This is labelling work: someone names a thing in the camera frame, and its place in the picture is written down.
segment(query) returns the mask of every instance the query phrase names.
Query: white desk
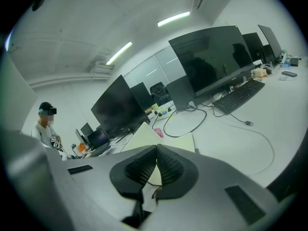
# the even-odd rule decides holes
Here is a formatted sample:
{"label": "white desk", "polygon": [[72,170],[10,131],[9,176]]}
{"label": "white desk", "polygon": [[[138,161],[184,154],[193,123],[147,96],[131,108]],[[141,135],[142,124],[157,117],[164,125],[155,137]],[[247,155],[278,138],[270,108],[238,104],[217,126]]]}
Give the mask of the white desk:
{"label": "white desk", "polygon": [[[253,127],[230,115],[216,118],[211,108],[200,105],[198,108],[207,111],[207,118],[192,133],[200,154],[228,162],[263,187],[267,187],[286,168],[308,127],[307,59],[299,61],[299,67],[288,70],[298,74],[295,78],[288,77],[290,81],[279,80],[282,71],[276,67],[276,75],[262,80],[266,84],[264,88],[232,113],[240,120],[253,122]],[[215,114],[222,113],[215,109]],[[181,112],[168,121],[166,131],[171,135],[183,135],[197,126],[204,115],[198,110]],[[163,131],[165,122],[166,119],[157,121],[154,127]],[[258,132],[268,138],[273,150]],[[123,146],[119,145],[114,152],[121,148]]]}

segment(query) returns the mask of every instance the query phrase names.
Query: black cap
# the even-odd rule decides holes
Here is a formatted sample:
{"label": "black cap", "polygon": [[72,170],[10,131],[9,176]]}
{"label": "black cap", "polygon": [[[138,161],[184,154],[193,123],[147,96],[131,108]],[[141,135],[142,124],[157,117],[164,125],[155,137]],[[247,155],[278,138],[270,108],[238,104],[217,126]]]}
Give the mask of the black cap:
{"label": "black cap", "polygon": [[52,108],[52,105],[51,103],[49,102],[42,102],[39,106],[39,110],[42,109],[42,110],[51,110]]}

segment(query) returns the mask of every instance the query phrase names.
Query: ceiling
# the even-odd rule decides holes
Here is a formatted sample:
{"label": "ceiling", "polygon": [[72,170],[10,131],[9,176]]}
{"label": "ceiling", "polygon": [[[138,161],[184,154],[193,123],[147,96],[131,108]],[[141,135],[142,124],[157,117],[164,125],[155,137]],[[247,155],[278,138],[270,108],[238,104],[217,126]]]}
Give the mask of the ceiling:
{"label": "ceiling", "polygon": [[[210,13],[206,12],[209,4]],[[94,74],[96,61],[107,62],[132,39],[131,48],[142,35],[163,33],[157,22],[173,15],[193,11],[204,17],[211,14],[208,20],[212,20],[223,9],[223,3],[218,4],[213,6],[211,0],[45,0],[17,23],[8,52],[31,85],[70,77],[108,79],[109,68]],[[121,61],[113,62],[115,67],[130,56],[123,54]]]}

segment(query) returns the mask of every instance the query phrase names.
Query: man wearing vr headset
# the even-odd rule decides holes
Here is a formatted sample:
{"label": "man wearing vr headset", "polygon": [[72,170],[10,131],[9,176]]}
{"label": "man wearing vr headset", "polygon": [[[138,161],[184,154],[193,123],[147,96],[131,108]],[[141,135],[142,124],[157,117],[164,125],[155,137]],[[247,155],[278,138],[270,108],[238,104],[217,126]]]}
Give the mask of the man wearing vr headset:
{"label": "man wearing vr headset", "polygon": [[58,142],[61,142],[60,136],[54,131],[51,126],[53,121],[53,115],[57,114],[57,109],[50,103],[43,102],[39,106],[39,120],[34,124],[31,131],[31,136],[37,138],[43,144],[53,147],[51,143],[51,137],[56,137]]}

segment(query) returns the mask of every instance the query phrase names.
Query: smartphone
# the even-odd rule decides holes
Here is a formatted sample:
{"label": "smartphone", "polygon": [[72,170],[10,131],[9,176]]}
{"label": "smartphone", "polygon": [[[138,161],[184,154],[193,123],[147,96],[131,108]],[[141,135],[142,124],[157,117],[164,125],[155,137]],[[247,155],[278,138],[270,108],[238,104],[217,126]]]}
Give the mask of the smartphone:
{"label": "smartphone", "polygon": [[282,74],[290,76],[290,77],[296,77],[297,76],[296,73],[292,73],[292,72],[289,72],[289,71],[283,71]]}

